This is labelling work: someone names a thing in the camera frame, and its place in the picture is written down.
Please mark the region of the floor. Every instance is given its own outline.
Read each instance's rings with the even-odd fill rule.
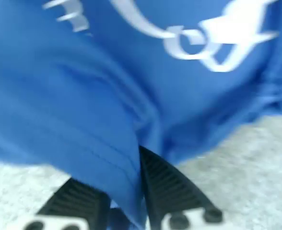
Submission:
[[[236,225],[282,230],[282,117],[241,127],[206,157],[180,169]],[[0,165],[0,230],[34,213],[68,176],[49,167]]]

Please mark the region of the white print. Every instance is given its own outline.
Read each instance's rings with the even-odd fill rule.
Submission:
[[[278,0],[232,0],[217,18],[199,22],[206,31],[208,42],[200,30],[184,30],[184,26],[161,29],[146,19],[133,0],[110,0],[120,15],[138,31],[163,39],[164,47],[171,56],[181,60],[199,60],[214,72],[230,72],[246,59],[253,48],[261,42],[276,38],[278,32],[259,34],[267,6]],[[191,45],[204,45],[198,54],[189,54],[180,44],[180,36],[186,36]],[[234,45],[222,64],[214,58],[223,44]]]
[[[83,6],[80,0],[52,0],[43,5],[43,9],[49,9],[62,5],[65,15],[57,18],[58,22],[69,21],[73,26],[74,32],[88,30],[90,24],[88,19],[83,15]]]

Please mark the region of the white logo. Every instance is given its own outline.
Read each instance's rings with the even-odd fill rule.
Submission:
[[[74,32],[84,31],[90,28],[88,19],[83,15],[83,6],[80,0],[52,0],[43,5],[43,9],[49,9],[62,5],[65,15],[57,18],[58,22],[69,21]]]
[[[133,0],[110,0],[120,15],[135,29],[152,37],[163,39],[166,51],[181,60],[200,60],[214,72],[230,72],[236,69],[261,42],[278,36],[277,32],[259,34],[263,25],[266,8],[278,0],[232,0],[226,5],[220,17],[201,21],[199,26],[206,31],[208,42],[200,30],[183,30],[184,26],[161,29],[147,20]],[[198,54],[189,54],[180,44],[184,35],[191,45],[204,45]],[[220,64],[214,55],[223,44],[234,47],[226,60]]]

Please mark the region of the blue shirt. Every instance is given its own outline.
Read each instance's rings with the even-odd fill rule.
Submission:
[[[282,0],[0,0],[0,160],[143,228],[138,146],[176,164],[282,114]]]

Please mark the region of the blue fabric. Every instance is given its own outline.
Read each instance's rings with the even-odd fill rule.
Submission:
[[[242,1],[249,2],[136,0],[161,28],[154,35],[121,15],[121,1],[0,0],[0,161],[51,164],[108,193],[143,229],[138,145],[176,164],[243,123],[282,114],[282,0],[266,6],[260,31],[278,36],[240,65],[214,67],[234,48],[230,41],[214,59],[182,55],[209,42],[210,33],[200,34],[212,21],[204,20],[227,24],[219,18],[225,6],[235,12]],[[60,18],[74,7],[78,17]],[[181,53],[170,48],[176,30]]]

